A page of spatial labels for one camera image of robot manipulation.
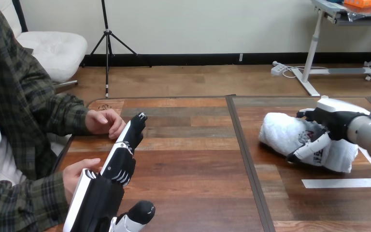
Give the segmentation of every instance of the folded towel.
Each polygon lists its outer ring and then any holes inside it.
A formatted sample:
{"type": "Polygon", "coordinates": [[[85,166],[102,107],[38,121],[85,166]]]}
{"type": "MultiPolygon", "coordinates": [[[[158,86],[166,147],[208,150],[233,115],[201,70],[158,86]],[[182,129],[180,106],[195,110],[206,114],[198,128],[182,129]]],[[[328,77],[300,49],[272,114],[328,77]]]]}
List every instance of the folded towel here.
{"type": "MultiPolygon", "coordinates": [[[[316,122],[308,122],[282,113],[268,113],[259,132],[259,140],[276,152],[287,156],[321,130],[321,125],[316,122]]],[[[357,145],[342,139],[332,141],[302,162],[324,166],[336,172],[350,173],[356,155],[357,145]]]]}

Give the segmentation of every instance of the white wall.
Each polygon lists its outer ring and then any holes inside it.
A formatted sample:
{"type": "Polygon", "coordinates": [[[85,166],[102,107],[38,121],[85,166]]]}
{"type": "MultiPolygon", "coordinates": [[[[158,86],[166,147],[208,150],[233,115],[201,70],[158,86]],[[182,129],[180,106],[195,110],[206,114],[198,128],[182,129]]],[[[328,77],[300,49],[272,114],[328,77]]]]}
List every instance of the white wall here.
{"type": "MultiPolygon", "coordinates": [[[[140,54],[307,52],[310,0],[105,0],[109,28],[140,54]]],[[[100,0],[21,0],[30,31],[74,32],[87,53],[104,31],[100,0]]],[[[129,53],[112,40],[114,53],[129,53]]],[[[324,20],[319,52],[370,52],[371,27],[324,20]]],[[[105,41],[96,53],[105,53],[105,41]]]]}

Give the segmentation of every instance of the plaid flannel shirt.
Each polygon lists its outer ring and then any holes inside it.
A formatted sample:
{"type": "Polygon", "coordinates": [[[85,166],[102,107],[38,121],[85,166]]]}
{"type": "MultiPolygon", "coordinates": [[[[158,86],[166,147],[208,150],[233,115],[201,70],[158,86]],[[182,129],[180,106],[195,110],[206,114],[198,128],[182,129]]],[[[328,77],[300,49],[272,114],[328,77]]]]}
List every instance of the plaid flannel shirt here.
{"type": "Polygon", "coordinates": [[[0,12],[0,131],[28,178],[0,181],[0,231],[43,231],[64,222],[68,211],[62,173],[50,175],[56,155],[47,132],[88,134],[87,109],[71,95],[55,95],[39,62],[17,42],[0,12]]]}

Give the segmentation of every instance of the wooden table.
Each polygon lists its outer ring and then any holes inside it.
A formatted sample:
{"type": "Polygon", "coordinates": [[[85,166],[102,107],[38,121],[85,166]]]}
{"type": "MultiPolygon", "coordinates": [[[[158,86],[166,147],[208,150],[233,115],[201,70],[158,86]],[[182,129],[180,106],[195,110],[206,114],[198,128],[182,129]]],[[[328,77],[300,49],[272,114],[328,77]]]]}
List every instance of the wooden table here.
{"type": "MultiPolygon", "coordinates": [[[[128,121],[149,119],[136,149],[136,170],[119,213],[151,200],[156,215],[144,232],[371,231],[371,188],[305,188],[302,179],[371,178],[359,154],[352,173],[330,174],[292,166],[259,146],[267,112],[294,115],[315,98],[108,99],[90,109],[113,108],[128,121]]],[[[365,98],[345,101],[367,109],[365,98]]],[[[107,136],[75,137],[59,169],[85,158],[103,163],[107,136]]],[[[50,231],[61,231],[62,226],[50,231]]]]}

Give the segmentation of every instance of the person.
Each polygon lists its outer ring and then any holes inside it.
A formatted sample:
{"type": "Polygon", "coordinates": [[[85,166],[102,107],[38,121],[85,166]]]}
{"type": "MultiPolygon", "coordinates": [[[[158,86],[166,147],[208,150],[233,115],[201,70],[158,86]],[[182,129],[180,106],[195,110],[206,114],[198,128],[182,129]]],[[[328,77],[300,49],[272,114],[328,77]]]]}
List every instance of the person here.
{"type": "Polygon", "coordinates": [[[57,156],[47,133],[109,134],[125,126],[112,109],[88,110],[69,94],[55,94],[39,62],[14,38],[0,12],[0,231],[44,231],[64,222],[86,159],[51,174],[57,156]]]}

